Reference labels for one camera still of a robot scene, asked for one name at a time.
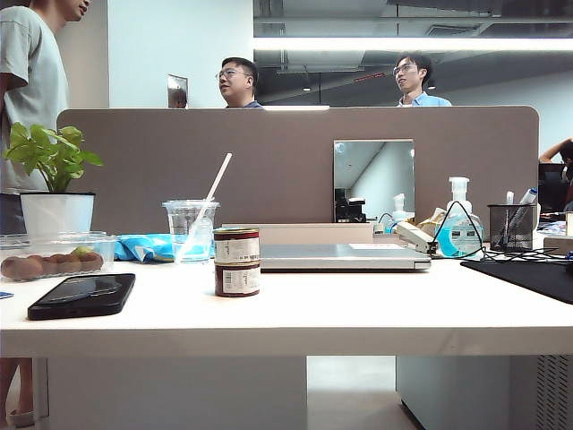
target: mesh pen holder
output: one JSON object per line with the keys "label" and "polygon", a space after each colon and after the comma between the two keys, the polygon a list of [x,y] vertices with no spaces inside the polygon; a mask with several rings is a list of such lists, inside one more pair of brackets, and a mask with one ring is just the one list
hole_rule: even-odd
{"label": "mesh pen holder", "polygon": [[488,204],[490,249],[521,252],[533,248],[534,204]]}

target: clear plastic cup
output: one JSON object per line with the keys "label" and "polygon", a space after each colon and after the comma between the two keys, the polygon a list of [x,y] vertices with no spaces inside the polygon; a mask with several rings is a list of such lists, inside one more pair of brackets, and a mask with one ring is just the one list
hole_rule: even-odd
{"label": "clear plastic cup", "polygon": [[193,222],[197,219],[202,206],[206,206],[205,214],[195,229],[189,251],[181,262],[206,262],[210,258],[213,245],[213,221],[217,202],[204,200],[169,200],[162,206],[167,209],[169,232],[173,242],[173,255],[176,258],[189,236]]}

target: jar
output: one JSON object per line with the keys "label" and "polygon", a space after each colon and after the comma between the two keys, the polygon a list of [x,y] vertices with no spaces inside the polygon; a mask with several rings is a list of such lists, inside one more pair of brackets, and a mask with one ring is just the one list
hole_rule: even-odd
{"label": "jar", "polygon": [[261,258],[257,228],[217,228],[213,236],[215,264],[257,262]]}
{"label": "jar", "polygon": [[261,262],[215,262],[215,294],[221,297],[248,297],[259,294]]}

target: gray t-shirt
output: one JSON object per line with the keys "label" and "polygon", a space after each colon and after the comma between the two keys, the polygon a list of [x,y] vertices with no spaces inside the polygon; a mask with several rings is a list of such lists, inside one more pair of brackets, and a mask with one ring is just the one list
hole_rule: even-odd
{"label": "gray t-shirt", "polygon": [[[0,73],[11,73],[26,83],[8,88],[4,94],[2,150],[9,143],[10,126],[15,122],[56,129],[57,116],[68,108],[68,81],[54,33],[28,7],[0,11]],[[20,163],[1,159],[2,193],[47,189],[37,170],[28,176]]]}

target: potted plant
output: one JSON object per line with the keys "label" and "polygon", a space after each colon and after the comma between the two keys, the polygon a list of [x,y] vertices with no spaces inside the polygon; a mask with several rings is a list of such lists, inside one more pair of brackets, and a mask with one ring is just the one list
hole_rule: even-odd
{"label": "potted plant", "polygon": [[83,175],[83,164],[103,166],[100,157],[83,150],[83,134],[73,126],[58,132],[42,125],[14,123],[10,147],[3,156],[21,163],[28,175],[34,169],[46,181],[47,193],[21,193],[26,230],[31,235],[89,231],[93,193],[67,193],[72,179]]}

